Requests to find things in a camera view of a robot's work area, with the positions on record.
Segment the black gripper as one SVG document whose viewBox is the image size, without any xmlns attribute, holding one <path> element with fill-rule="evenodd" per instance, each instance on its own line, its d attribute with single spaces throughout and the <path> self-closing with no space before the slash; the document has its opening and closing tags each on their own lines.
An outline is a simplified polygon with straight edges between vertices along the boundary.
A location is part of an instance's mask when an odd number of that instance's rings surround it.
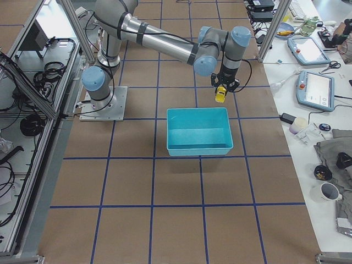
<svg viewBox="0 0 352 264">
<path fill-rule="evenodd" d="M 225 73 L 212 73 L 211 85 L 216 89 L 222 86 L 226 92 L 235 92 L 240 85 L 240 81 L 234 75 L 226 76 Z"/>
</svg>

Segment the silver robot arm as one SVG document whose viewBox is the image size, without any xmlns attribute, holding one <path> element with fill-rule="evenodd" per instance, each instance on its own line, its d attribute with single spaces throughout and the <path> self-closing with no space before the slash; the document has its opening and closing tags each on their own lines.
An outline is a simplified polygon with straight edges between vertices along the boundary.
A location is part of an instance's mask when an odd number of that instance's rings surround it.
<svg viewBox="0 0 352 264">
<path fill-rule="evenodd" d="M 236 91 L 240 84 L 236 74 L 251 39 L 248 28 L 236 26 L 225 31 L 203 26 L 198 41 L 192 42 L 135 18 L 137 6 L 137 1 L 96 2 L 92 15 L 103 31 L 102 41 L 94 66 L 82 76 L 94 109 L 99 103 L 108 107 L 114 97 L 109 82 L 112 69 L 120 65 L 119 51 L 124 41 L 171 56 L 192 65 L 196 74 L 210 76 L 218 103 L 225 101 L 227 93 Z"/>
</svg>

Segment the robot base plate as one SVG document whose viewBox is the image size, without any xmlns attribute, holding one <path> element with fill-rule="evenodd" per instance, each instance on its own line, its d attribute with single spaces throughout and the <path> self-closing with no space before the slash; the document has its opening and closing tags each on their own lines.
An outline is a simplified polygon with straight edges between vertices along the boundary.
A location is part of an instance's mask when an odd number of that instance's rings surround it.
<svg viewBox="0 0 352 264">
<path fill-rule="evenodd" d="M 82 107 L 82 122 L 123 121 L 127 100 L 127 86 L 110 86 L 110 97 L 102 101 L 94 101 L 86 91 L 85 100 L 90 102 Z"/>
</svg>

